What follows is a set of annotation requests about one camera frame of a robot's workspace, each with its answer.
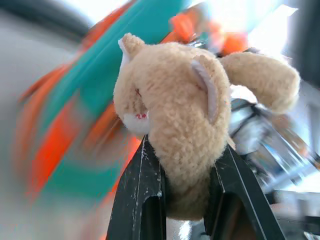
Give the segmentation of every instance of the teddy bear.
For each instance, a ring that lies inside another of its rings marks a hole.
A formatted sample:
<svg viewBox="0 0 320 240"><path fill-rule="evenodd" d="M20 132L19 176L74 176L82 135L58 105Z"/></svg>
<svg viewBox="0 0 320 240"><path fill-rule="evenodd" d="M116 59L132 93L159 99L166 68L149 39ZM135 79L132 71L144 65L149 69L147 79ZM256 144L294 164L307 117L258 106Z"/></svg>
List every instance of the teddy bear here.
<svg viewBox="0 0 320 240"><path fill-rule="evenodd" d="M211 168L232 145L231 85L247 87L266 108L284 113L298 99L299 73L250 52L217 58L176 42L149 45L130 33L118 43L115 112L129 131L148 135L172 192L167 216L200 220L208 207Z"/></svg>

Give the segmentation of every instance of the fuzzy fur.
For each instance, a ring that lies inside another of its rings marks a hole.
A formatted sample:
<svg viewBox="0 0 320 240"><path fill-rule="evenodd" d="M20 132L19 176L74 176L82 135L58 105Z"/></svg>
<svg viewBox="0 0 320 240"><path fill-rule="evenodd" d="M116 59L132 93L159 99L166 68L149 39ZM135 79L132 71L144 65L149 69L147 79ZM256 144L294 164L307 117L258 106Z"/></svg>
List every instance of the fuzzy fur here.
<svg viewBox="0 0 320 240"><path fill-rule="evenodd" d="M126 114L148 112L149 141L173 193L167 215L175 219L199 220L208 204L211 168L227 142L232 144L228 136L229 78L233 84L247 84L262 103L279 110L291 105L292 99L297 97L299 76L273 59L246 53L219 61L204 49L178 43L147 45L129 33L122 42L131 61L121 68L114 88L115 111L122 121ZM256 64L250 64L255 59L261 63L258 69ZM208 116L208 94L200 87L201 74L192 67L194 61L202 66L215 87L212 119ZM268 68L269 63L276 71ZM262 74L263 70L268 71L268 78ZM292 82L282 84L281 79ZM262 80L269 81L271 87L260 82ZM274 84L280 88L277 92L289 94L289 98L272 94Z"/></svg>

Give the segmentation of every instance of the tan plush bear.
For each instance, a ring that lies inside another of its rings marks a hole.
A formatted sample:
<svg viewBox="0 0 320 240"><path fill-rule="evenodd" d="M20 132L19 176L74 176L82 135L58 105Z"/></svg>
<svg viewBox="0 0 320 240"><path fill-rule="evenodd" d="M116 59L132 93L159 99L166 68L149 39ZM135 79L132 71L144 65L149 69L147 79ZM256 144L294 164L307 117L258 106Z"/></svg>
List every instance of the tan plush bear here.
<svg viewBox="0 0 320 240"><path fill-rule="evenodd" d="M282 113L298 98L299 74L263 55L217 59L178 43L147 45L129 33L119 46L115 111L130 131L148 134L172 188L168 217L201 219L210 170L229 139L231 84L248 87L260 103Z"/></svg>

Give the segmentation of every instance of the blurry background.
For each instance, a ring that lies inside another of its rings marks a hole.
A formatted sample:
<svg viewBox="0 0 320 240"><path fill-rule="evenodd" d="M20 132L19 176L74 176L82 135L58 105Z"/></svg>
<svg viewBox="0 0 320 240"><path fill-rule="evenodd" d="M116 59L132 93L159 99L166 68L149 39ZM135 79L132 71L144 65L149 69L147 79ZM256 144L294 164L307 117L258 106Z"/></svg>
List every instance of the blurry background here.
<svg viewBox="0 0 320 240"><path fill-rule="evenodd" d="M92 221L90 214L81 213L70 205L67 208L57 206L49 212L25 211L11 187L15 180L6 169L10 164L20 94L59 64L72 60L89 29L125 2L4 0L0 3L0 239L76 239L81 232L80 226ZM230 31L250 33L249 42L253 47L270 55L284 54L292 58L291 63L300 71L304 81L300 100L288 115L295 122L295 133L319 154L319 2L215 0L209 3L213 18L222 21ZM299 173L301 180L298 183L287 179L274 188L320 192L319 172L314 167L304 171ZM107 231L111 204L101 212L102 230L99 233ZM47 223L41 221L47 215L51 216L45 218ZM171 228L168 235L174 235L168 239L178 239L179 230L175 226L175 223L168 226Z"/></svg>

